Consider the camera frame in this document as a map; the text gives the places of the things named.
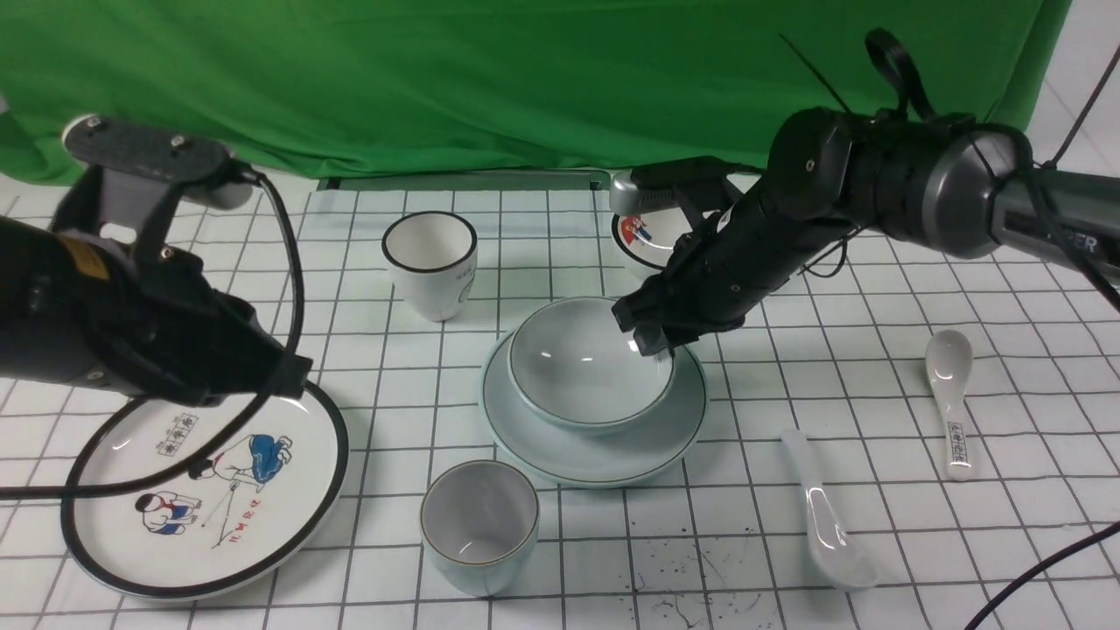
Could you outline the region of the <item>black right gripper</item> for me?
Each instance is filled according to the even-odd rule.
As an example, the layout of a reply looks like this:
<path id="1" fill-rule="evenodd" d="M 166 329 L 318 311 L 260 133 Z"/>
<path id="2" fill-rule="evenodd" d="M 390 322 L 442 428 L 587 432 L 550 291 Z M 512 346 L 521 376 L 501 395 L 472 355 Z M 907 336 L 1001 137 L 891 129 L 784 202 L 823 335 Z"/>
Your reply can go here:
<path id="1" fill-rule="evenodd" d="M 672 354 L 672 339 L 740 327 L 753 307 L 855 226 L 831 213 L 794 217 L 760 185 L 727 214 L 724 228 L 689 234 L 664 271 L 613 303 L 613 318 L 633 334 L 641 356 Z"/>

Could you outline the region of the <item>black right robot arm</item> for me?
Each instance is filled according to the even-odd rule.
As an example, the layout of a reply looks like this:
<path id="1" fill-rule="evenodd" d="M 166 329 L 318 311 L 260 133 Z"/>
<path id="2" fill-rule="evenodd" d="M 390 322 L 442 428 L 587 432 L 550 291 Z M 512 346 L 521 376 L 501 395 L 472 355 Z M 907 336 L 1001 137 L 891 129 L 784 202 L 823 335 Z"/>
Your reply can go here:
<path id="1" fill-rule="evenodd" d="M 864 37 L 896 104 L 872 115 L 805 108 L 763 168 L 717 157 L 644 164 L 612 183 L 619 217 L 679 209 L 668 267 L 613 304 L 640 354 L 740 327 L 748 312 L 864 230 L 959 259 L 1007 247 L 1079 271 L 1117 306 L 1116 177 L 1037 164 L 1026 136 L 937 113 L 890 31 Z"/>

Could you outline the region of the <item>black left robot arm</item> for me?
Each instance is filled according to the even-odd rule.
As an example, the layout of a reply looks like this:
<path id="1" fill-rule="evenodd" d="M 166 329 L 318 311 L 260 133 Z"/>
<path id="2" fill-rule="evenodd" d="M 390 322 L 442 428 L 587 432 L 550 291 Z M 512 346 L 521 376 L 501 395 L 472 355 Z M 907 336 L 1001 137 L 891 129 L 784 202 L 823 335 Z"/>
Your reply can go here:
<path id="1" fill-rule="evenodd" d="M 41 230 L 3 217 L 3 376 L 209 407 L 304 393 L 312 360 L 284 358 L 248 302 L 165 242 L 185 197 L 237 207 L 241 164 L 192 176 L 92 166 Z"/>

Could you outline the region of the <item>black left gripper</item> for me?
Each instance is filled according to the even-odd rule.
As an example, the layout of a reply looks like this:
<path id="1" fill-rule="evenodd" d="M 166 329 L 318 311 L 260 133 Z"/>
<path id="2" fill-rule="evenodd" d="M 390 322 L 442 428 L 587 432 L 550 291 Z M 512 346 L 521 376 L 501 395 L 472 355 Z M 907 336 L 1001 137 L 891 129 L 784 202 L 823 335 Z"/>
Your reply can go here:
<path id="1" fill-rule="evenodd" d="M 312 360 L 281 346 L 251 304 L 208 282 L 198 254 L 165 239 L 185 192 L 93 166 L 53 216 L 101 382 L 200 407 L 241 393 L 300 397 Z"/>

